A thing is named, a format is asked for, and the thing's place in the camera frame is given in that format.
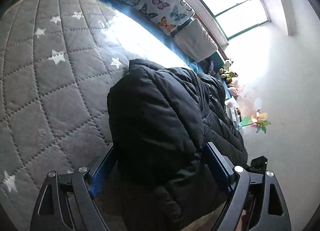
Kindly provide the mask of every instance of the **black plastic arm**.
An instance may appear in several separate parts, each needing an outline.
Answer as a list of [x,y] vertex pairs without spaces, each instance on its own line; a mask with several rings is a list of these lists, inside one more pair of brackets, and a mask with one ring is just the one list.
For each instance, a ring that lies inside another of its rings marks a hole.
[[85,179],[88,177],[89,171],[89,168],[84,173],[77,170],[72,176],[72,185],[74,187],[75,199],[81,218],[87,230],[110,231],[101,216],[96,203],[91,198],[85,183]]
[[55,171],[45,178],[33,210],[30,231],[76,230],[67,193],[61,190],[58,179]]
[[235,230],[242,214],[250,186],[250,176],[245,170],[243,170],[243,172],[236,172],[234,170],[234,172],[237,179],[236,187],[231,198],[226,202],[226,206],[213,228],[214,231]]
[[264,194],[261,217],[251,231],[281,230],[291,231],[291,223],[287,205],[280,185],[273,172],[264,175]]

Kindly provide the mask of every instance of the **blue bedsheet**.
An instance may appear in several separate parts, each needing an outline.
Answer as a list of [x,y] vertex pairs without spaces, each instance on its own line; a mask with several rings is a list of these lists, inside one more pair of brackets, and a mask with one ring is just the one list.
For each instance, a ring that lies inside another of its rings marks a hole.
[[119,0],[99,0],[121,13],[125,14],[129,18],[133,19],[139,23],[143,28],[149,31],[153,36],[155,36],[160,42],[162,42],[167,48],[174,52],[178,57],[180,57],[194,72],[203,73],[203,70],[197,63],[188,57],[182,49],[173,41],[173,37],[165,35],[161,29],[159,29],[153,22],[147,20],[143,15],[141,15],[138,10],[136,10],[131,5],[128,5]]

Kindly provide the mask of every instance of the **toy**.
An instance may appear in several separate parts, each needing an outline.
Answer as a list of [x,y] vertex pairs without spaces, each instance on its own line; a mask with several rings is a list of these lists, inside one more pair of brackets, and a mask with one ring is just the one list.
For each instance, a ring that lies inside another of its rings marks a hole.
[[233,96],[233,97],[238,97],[239,96],[238,89],[235,88],[235,87],[229,87],[228,91],[229,91],[230,95]]
[[233,71],[227,71],[224,68],[220,68],[219,73],[221,75],[221,78],[226,81],[227,84],[232,83],[232,78],[238,77],[238,74]]
[[209,63],[208,63],[208,75],[213,75],[214,76],[214,71],[213,71],[213,69],[214,69],[214,65],[213,65],[213,59],[211,59],[210,61],[209,61]]
[[233,78],[232,78],[232,83],[227,84],[227,87],[236,87],[236,88],[238,88],[238,87],[239,87],[238,78],[233,77]]
[[224,62],[224,66],[223,68],[225,70],[229,70],[229,67],[231,67],[231,65],[233,64],[234,61],[232,61],[231,59],[227,59],[225,62]]

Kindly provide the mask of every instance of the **black metal bracket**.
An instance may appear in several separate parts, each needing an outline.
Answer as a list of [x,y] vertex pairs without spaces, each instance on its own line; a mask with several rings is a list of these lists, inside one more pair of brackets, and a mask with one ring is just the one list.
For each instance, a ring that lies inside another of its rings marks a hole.
[[[291,224],[283,194],[274,173],[247,172],[241,166],[233,166],[222,156],[213,143],[203,147],[206,163],[220,190],[229,194],[213,231],[236,229],[249,194],[252,204],[248,208],[250,220],[247,230],[290,231]],[[74,173],[58,175],[48,173],[33,211],[30,231],[71,231],[76,226],[70,210],[67,192],[73,192],[76,203],[88,231],[110,231],[93,198],[100,193],[105,180],[117,161],[113,145],[104,157],[94,158],[87,166]]]
[[93,198],[101,191],[103,181],[116,163],[112,144],[107,154],[94,158],[74,173],[58,175],[51,171],[44,180],[33,211],[30,231],[76,230],[67,192],[73,192],[85,227],[94,231],[110,231]]

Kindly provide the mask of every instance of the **white star pattern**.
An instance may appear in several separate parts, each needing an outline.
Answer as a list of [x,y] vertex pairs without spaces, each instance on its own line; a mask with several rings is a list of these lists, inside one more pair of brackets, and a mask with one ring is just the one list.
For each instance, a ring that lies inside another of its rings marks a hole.
[[38,28],[35,35],[39,38],[40,35],[45,35],[44,34],[45,30],[46,30],[45,28],[44,29]]
[[110,65],[119,68],[119,66],[122,65],[122,63],[119,61],[119,58],[112,58],[112,63]]
[[76,18],[76,19],[81,19],[82,12],[74,11],[73,13],[74,13],[74,15],[72,15],[71,17]]
[[61,22],[60,16],[56,16],[56,17],[52,17],[52,19],[50,19],[51,22],[54,22],[55,24],[57,24],[58,21]]
[[9,176],[8,173],[6,171],[4,171],[4,181],[3,181],[3,183],[7,186],[9,192],[11,192],[12,189],[15,192],[18,192],[17,188],[16,188],[16,186],[14,184],[15,178],[16,178],[15,175]]
[[56,65],[59,64],[60,61],[66,62],[63,51],[56,52],[55,50],[52,50],[52,57],[48,59],[53,60]]
[[106,28],[106,26],[104,25],[103,21],[100,20],[100,25],[103,27],[103,28]]

